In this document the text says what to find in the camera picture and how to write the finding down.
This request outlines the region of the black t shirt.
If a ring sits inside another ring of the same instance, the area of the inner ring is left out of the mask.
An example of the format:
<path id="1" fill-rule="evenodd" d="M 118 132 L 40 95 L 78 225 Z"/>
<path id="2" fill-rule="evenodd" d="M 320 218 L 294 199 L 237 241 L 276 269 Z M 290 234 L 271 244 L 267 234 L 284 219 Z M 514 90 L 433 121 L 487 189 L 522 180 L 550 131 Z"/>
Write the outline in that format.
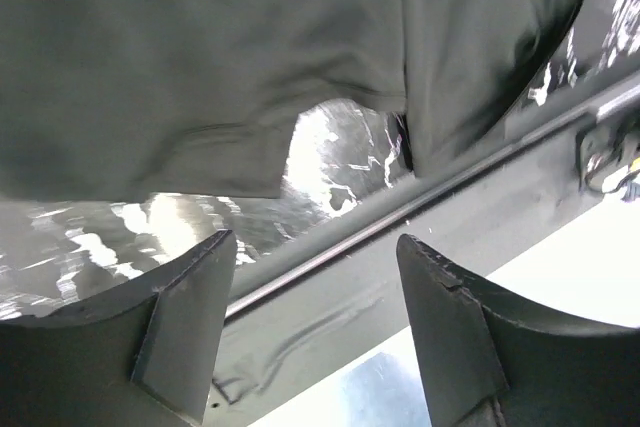
<path id="1" fill-rule="evenodd" d="M 1 0 L 1 192 L 275 197 L 298 117 L 405 117 L 416 175 L 526 95 L 583 0 Z"/>

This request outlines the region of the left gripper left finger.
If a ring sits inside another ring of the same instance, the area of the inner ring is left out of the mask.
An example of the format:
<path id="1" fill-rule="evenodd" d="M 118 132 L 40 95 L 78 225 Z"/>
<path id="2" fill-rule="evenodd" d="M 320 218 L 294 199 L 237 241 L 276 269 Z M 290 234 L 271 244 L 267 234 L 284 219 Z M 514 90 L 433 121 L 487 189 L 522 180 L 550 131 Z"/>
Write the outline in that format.
<path id="1" fill-rule="evenodd" d="M 1 324 L 5 426 L 198 426 L 236 257 L 219 231 L 137 278 Z"/>

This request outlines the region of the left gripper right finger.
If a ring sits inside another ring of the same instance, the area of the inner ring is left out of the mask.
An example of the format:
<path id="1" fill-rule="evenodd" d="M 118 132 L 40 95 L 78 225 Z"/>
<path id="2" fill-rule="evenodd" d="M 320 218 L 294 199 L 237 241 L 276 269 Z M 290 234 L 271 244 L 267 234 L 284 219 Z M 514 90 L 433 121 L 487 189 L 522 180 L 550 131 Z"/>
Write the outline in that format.
<path id="1" fill-rule="evenodd" d="M 638 330 L 536 303 L 411 235 L 396 257 L 432 425 L 638 425 Z"/>

